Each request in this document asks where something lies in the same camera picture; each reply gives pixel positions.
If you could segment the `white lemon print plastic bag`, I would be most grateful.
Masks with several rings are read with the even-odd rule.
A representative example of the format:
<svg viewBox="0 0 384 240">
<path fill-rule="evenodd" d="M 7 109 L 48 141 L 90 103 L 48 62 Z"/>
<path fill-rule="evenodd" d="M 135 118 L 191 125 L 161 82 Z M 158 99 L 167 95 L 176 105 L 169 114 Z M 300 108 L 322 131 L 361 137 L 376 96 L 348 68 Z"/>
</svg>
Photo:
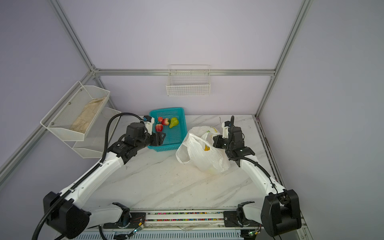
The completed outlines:
<svg viewBox="0 0 384 240">
<path fill-rule="evenodd" d="M 176 158 L 183 165 L 194 165 L 201 172 L 218 175 L 230 168 L 230 161 L 223 149 L 213 147 L 217 129 L 209 126 L 193 127 L 176 152 Z"/>
</svg>

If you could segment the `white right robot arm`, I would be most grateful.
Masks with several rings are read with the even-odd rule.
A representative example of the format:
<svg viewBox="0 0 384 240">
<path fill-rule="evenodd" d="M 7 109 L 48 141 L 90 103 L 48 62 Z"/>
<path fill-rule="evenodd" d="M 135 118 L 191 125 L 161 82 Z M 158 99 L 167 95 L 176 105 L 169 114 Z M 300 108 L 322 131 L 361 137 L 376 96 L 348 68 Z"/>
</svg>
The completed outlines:
<svg viewBox="0 0 384 240">
<path fill-rule="evenodd" d="M 240 127 L 226 122 L 223 134 L 213 137 L 214 147 L 225 150 L 230 161 L 236 162 L 256 185 L 260 200 L 240 203 L 237 207 L 238 224 L 261 224 L 267 234 L 276 236 L 302 227 L 299 196 L 279 184 L 259 163 L 255 152 L 245 145 Z"/>
</svg>

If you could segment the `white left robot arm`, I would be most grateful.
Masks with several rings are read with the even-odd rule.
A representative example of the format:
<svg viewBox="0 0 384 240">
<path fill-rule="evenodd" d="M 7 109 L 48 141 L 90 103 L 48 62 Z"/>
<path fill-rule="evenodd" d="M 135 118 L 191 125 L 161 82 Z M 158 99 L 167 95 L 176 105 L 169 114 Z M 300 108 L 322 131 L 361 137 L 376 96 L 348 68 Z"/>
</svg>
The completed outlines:
<svg viewBox="0 0 384 240">
<path fill-rule="evenodd" d="M 135 157 L 139 150 L 148 146 L 161 146 L 166 138 L 164 132 L 153 132 L 152 123 L 139 122 L 127 126 L 126 133 L 117 142 L 107 147 L 102 158 L 72 185 L 59 193 L 50 192 L 44 199 L 45 214 L 39 222 L 33 239 L 38 238 L 43 224 L 61 235 L 74 239 L 85 229 L 108 223 L 125 228 L 130 224 L 130 209 L 113 202 L 107 207 L 85 209 L 90 196 L 118 169 Z"/>
</svg>

